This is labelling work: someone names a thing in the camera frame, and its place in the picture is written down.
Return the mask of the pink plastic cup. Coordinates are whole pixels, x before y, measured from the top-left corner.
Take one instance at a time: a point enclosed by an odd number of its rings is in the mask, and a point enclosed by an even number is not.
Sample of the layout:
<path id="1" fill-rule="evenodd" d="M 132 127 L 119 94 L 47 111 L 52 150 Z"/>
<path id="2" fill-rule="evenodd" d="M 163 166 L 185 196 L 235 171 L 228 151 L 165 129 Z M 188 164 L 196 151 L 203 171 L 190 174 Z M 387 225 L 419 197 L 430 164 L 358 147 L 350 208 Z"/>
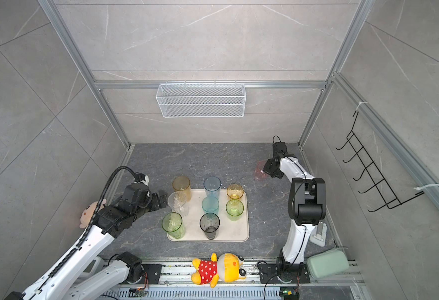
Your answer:
<path id="1" fill-rule="evenodd" d="M 254 171 L 254 177 L 257 181 L 263 181 L 266 180 L 269 175 L 264 172 L 264 167 L 266 165 L 267 160 L 259 161 L 256 165 L 255 171 Z"/>

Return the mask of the clear plastic cup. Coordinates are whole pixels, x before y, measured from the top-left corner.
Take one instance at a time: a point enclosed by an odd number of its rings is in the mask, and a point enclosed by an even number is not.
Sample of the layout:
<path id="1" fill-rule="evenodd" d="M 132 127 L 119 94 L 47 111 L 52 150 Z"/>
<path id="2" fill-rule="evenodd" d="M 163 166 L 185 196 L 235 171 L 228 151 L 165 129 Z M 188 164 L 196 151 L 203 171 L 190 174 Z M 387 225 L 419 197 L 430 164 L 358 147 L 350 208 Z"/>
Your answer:
<path id="1" fill-rule="evenodd" d="M 189 212 L 188 198 L 184 192 L 173 192 L 168 197 L 168 206 L 172 212 L 179 213 L 181 216 L 187 216 Z"/>

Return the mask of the tall amber plastic cup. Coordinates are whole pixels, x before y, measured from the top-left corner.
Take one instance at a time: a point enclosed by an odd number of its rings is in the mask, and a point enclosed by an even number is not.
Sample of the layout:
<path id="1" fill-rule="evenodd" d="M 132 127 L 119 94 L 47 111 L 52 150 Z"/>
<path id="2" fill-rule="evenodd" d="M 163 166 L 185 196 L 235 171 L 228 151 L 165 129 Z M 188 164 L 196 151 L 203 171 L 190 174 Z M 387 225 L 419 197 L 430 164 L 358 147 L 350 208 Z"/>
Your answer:
<path id="1" fill-rule="evenodd" d="M 179 193 L 186 201 L 190 201 L 192 197 L 191 193 L 191 181 L 187 176 L 178 176 L 173 181 L 173 189 Z"/>

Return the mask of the tall green plastic cup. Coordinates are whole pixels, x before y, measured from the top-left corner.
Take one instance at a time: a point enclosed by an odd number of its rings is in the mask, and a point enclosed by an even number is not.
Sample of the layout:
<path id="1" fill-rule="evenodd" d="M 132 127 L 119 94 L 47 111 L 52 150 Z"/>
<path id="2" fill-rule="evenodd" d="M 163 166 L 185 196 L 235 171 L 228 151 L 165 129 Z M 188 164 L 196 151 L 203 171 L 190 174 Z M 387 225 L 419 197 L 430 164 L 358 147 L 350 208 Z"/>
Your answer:
<path id="1" fill-rule="evenodd" d="M 163 217 L 161 223 L 162 229 L 166 234 L 175 240 L 180 240 L 184 237 L 186 229 L 183 225 L 183 218 L 177 212 L 170 212 Z"/>

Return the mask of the short amber plastic cup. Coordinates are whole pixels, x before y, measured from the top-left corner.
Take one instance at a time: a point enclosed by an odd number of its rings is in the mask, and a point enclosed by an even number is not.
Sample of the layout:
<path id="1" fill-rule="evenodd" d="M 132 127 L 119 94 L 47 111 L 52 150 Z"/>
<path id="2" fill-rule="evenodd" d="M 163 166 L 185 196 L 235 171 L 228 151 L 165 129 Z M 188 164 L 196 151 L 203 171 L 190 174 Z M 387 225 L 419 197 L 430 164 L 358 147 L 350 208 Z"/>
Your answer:
<path id="1" fill-rule="evenodd" d="M 231 184 L 228 186 L 226 193 L 231 200 L 240 200 L 244 195 L 244 189 L 240 184 Z"/>

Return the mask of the teal plastic cup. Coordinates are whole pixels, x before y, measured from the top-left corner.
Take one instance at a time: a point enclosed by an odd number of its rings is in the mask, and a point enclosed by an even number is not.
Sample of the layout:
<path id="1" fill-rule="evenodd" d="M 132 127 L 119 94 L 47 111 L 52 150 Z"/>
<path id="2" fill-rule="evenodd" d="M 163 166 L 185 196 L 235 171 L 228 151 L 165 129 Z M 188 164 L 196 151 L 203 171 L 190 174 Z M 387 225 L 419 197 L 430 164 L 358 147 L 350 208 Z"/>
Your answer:
<path id="1" fill-rule="evenodd" d="M 201 207 L 204 214 L 213 213 L 219 214 L 219 200 L 214 196 L 207 196 L 202 200 Z"/>

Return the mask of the blue plastic cup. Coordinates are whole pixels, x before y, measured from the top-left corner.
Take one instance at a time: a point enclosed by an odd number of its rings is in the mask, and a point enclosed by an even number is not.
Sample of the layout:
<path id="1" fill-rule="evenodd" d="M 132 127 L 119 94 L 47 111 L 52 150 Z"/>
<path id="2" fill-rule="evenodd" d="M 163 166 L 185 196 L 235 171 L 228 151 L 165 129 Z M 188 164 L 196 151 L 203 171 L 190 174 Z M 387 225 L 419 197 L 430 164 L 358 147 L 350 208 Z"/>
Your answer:
<path id="1" fill-rule="evenodd" d="M 218 177 L 207 177 L 203 182 L 203 186 L 207 197 L 219 199 L 222 183 Z"/>

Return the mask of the dark grey plastic cup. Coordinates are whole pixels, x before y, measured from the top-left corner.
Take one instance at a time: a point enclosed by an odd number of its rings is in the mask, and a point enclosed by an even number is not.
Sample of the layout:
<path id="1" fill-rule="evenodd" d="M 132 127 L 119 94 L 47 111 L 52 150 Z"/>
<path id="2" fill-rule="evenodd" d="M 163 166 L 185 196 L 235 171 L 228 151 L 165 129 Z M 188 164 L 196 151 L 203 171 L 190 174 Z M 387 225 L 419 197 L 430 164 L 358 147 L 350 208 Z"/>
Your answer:
<path id="1" fill-rule="evenodd" d="M 214 240 L 220 227 L 220 218 L 213 212 L 209 212 L 201 217 L 199 225 L 205 236 L 209 240 Z"/>

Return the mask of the short green plastic cup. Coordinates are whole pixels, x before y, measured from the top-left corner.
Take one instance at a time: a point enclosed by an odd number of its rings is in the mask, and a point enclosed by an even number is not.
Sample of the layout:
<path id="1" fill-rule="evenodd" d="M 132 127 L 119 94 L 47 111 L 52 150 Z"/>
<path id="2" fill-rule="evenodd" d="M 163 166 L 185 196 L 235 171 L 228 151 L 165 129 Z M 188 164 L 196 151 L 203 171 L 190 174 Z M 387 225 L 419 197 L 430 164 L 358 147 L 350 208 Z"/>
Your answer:
<path id="1" fill-rule="evenodd" d="M 238 221 L 244 213 L 244 204 L 238 199 L 231 199 L 226 204 L 226 213 L 232 221 Z"/>

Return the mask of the beige plastic tray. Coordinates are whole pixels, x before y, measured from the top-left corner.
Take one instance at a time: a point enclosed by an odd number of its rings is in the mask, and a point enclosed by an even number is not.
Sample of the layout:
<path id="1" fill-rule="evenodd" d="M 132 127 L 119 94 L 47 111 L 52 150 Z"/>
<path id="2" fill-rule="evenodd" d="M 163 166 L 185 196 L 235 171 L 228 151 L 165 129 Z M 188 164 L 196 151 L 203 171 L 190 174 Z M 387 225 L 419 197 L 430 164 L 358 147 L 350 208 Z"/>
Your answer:
<path id="1" fill-rule="evenodd" d="M 174 242 L 224 242 L 224 243 L 242 243 L 249 238 L 249 221 L 248 221 L 248 201 L 247 193 L 244 192 L 243 197 L 239 201 L 243 204 L 243 213 L 238 219 L 231 219 L 226 210 L 226 205 L 230 200 L 226 190 L 222 189 L 219 196 L 218 216 L 220 220 L 217 235 L 213 240 L 209 240 L 200 227 L 200 219 L 205 214 L 202 209 L 203 199 L 206 197 L 205 190 L 192 189 L 192 198 L 188 201 L 188 211 L 186 215 L 181 213 L 183 224 L 180 230 L 184 235 L 181 239 L 176 239 L 172 235 L 167 234 L 170 241 Z"/>

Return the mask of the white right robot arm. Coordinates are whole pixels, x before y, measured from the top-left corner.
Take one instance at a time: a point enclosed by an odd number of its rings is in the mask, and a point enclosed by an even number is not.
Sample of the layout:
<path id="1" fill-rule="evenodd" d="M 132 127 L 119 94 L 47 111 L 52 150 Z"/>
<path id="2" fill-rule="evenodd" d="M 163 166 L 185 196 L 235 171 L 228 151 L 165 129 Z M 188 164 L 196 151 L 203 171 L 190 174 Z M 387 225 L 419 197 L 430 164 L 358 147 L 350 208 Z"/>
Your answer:
<path id="1" fill-rule="evenodd" d="M 273 142 L 273 157 L 267 160 L 263 171 L 272 178 L 285 176 L 291 183 L 288 197 L 291 226 L 276 263 L 277 276 L 283 278 L 304 270 L 309 237 L 326 216 L 326 183 L 309 174 L 282 141 Z"/>

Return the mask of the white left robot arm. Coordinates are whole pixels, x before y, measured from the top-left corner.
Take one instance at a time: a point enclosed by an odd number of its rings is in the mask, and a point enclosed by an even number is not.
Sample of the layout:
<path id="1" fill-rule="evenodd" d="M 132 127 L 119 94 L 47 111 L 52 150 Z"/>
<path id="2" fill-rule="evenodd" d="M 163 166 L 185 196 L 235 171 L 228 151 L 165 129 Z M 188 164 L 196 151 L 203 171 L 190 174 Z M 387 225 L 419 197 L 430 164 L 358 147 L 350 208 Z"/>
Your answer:
<path id="1" fill-rule="evenodd" d="M 103 206 L 114 178 L 121 171 L 133 176 L 115 203 Z M 95 300 L 119 283 L 139 282 L 145 278 L 142 261 L 130 252 L 116 256 L 105 269 L 77 284 L 76 280 L 104 248 L 146 213 L 167 207 L 164 190 L 152 193 L 147 175 L 119 166 L 109 176 L 93 215 L 81 237 L 44 275 L 23 292 L 13 291 L 9 300 Z"/>

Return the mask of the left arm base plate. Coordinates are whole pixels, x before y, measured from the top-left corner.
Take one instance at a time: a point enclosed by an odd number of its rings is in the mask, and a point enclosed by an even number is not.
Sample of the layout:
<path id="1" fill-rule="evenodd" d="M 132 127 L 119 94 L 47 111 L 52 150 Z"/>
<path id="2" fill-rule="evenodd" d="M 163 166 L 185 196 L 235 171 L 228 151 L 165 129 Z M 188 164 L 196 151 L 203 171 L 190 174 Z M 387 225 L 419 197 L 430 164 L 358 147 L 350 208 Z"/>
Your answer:
<path id="1" fill-rule="evenodd" d="M 145 285 L 148 280 L 148 285 L 158 285 L 161 277 L 163 265 L 161 264 L 143 264 L 143 272 L 141 274 L 140 285 Z"/>

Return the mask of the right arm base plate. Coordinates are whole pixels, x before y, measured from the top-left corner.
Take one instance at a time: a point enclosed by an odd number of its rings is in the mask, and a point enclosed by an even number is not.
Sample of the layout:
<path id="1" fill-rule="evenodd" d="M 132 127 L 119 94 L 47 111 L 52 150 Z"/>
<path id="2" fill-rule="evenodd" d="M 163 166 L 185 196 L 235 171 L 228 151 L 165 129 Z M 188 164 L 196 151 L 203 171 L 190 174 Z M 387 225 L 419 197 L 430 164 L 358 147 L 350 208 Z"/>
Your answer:
<path id="1" fill-rule="evenodd" d="M 309 284 L 311 282 L 306 264 L 294 264 L 281 269 L 276 264 L 260 263 L 258 265 L 262 284 Z"/>

